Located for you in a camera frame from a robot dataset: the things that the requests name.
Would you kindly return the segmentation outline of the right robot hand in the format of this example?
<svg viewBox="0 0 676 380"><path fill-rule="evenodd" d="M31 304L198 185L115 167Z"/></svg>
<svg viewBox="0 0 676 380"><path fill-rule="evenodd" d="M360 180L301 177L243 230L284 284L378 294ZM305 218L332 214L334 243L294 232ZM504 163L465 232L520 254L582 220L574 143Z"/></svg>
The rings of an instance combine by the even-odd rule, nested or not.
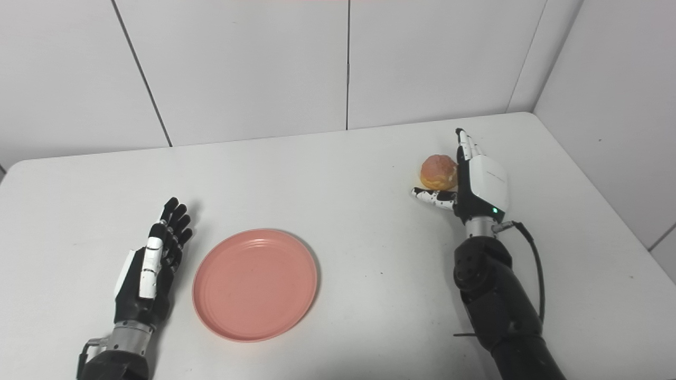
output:
<svg viewBox="0 0 676 380"><path fill-rule="evenodd" d="M441 191L415 187L412 196L444 210L452 210L465 224L487 217L502 223L509 209L509 178L504 167L483 154L480 146L463 128L456 128L457 190Z"/></svg>

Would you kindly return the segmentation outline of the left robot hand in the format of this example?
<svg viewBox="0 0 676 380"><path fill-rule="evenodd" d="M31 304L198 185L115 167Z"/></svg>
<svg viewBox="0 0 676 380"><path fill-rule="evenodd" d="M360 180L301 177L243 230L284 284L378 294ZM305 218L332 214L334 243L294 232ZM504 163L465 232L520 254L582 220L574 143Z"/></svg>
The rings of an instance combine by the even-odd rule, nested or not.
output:
<svg viewBox="0 0 676 380"><path fill-rule="evenodd" d="M126 258L116 285L114 323L137 322L155 329L171 313L171 289L193 238L187 207L169 199L151 226L145 245Z"/></svg>

